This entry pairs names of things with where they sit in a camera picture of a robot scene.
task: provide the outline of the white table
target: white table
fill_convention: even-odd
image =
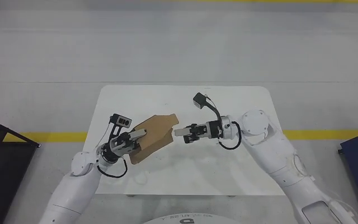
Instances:
[[[222,115],[239,118],[248,110],[262,109],[280,128],[270,93],[263,87],[109,85],[101,90],[83,150],[93,150],[113,113],[132,119],[131,128],[154,114],[175,113],[179,124],[174,129],[215,120],[211,110],[193,104],[197,92],[208,94]],[[233,146],[237,139],[224,143]],[[103,176],[97,194],[284,195],[243,145],[227,151],[215,139],[185,144],[182,137],[174,137],[173,143],[137,165],[130,163],[128,155],[125,159],[128,173],[121,179]],[[123,171],[119,160],[108,173]]]

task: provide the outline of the yellow floor line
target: yellow floor line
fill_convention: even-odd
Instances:
[[[39,142],[84,142],[87,132],[26,132],[21,133],[27,138]],[[284,130],[289,140],[328,140],[351,139],[358,136],[358,130]],[[6,135],[6,142],[18,141],[10,134]]]
[[[164,0],[166,2],[358,3],[358,0]]]

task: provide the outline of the concrete floor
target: concrete floor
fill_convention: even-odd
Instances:
[[[124,83],[263,86],[283,129],[357,129],[357,12],[339,4],[1,0],[0,123],[19,132],[87,131],[100,89]],[[358,210],[336,154],[342,141],[293,144],[323,191]],[[6,223],[37,223],[82,147],[43,144]],[[78,223],[178,212],[295,223],[285,196],[123,195],[96,195]]]

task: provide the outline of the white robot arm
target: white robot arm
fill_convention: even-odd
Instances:
[[[203,137],[233,139],[238,136],[239,142],[233,148],[219,143],[232,150],[242,142],[260,168],[269,174],[287,195],[295,218],[300,224],[356,223],[339,202],[318,189],[313,178],[307,174],[296,149],[264,111],[251,110],[236,122],[232,116],[220,116],[217,109],[206,102],[206,99],[209,98],[198,93],[193,100],[200,109],[208,106],[215,112],[218,120],[175,130],[176,136],[184,136],[186,143]]]
[[[137,148],[136,140],[146,135],[145,129],[120,133],[122,127],[128,128],[131,120],[114,114],[109,141],[96,147],[92,152],[78,152],[72,159],[71,172],[67,173],[51,196],[40,224],[70,224],[83,213],[95,194],[102,174],[120,178],[127,172],[127,164],[123,159],[126,171],[120,176],[106,174],[107,169]]]

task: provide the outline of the cardboard box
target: cardboard box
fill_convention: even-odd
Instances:
[[[173,142],[173,126],[178,124],[175,114],[154,115],[146,121],[138,124],[134,129],[142,128],[147,130],[147,134],[137,140],[139,148],[129,154],[130,162],[138,164],[153,152],[163,148]]]

